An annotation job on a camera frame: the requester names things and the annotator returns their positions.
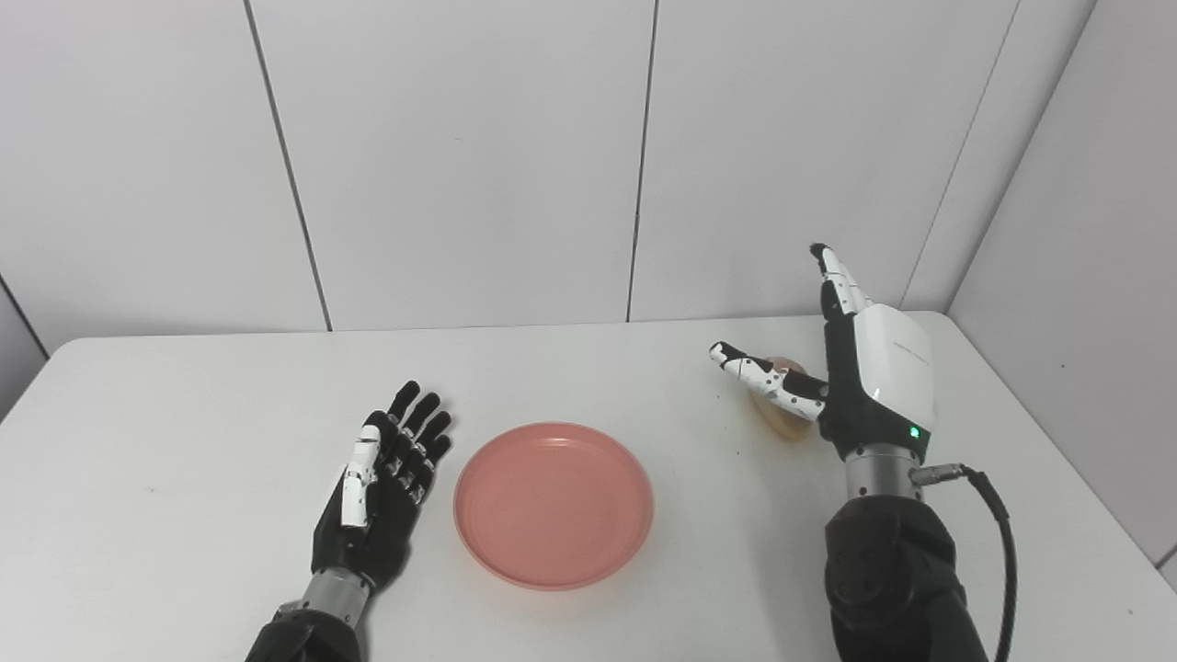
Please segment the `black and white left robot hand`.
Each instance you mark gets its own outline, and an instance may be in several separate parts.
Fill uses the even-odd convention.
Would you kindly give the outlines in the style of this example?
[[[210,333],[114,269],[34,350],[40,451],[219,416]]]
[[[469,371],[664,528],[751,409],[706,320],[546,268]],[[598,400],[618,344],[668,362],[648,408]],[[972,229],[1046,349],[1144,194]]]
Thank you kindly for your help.
[[[371,411],[327,507],[315,523],[311,569],[337,569],[380,591],[399,578],[441,458],[452,416],[438,393],[408,380],[385,410]]]

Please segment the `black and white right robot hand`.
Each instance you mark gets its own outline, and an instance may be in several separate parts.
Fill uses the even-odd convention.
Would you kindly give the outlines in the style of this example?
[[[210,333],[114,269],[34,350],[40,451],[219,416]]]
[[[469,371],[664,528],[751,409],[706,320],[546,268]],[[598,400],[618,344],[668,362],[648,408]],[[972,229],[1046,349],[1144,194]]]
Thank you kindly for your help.
[[[925,462],[936,426],[931,339],[911,315],[872,302],[825,244],[810,252],[823,282],[827,379],[778,369],[726,342],[709,356],[769,404],[818,425],[842,457],[875,444],[897,446]]]

